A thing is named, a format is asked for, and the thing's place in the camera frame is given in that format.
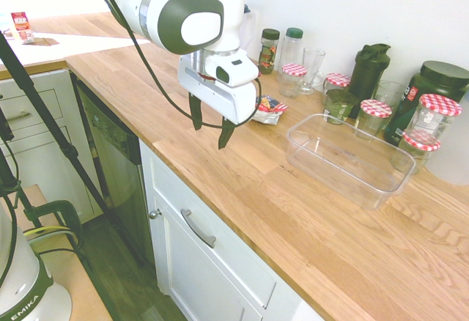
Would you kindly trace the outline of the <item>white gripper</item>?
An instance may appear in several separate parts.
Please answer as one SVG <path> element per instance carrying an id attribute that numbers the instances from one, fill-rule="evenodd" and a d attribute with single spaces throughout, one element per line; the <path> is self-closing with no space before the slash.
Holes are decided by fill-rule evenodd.
<path id="1" fill-rule="evenodd" d="M 227 145 L 236 124 L 246 121 L 254 113 L 256 87 L 252 82 L 228 86 L 222 81 L 204 79 L 192 67 L 189 54 L 180 57 L 178 81 L 189 92 L 191 119 L 195 130 L 202 128 L 202 102 L 224 117 L 218 138 L 220 150 Z"/>

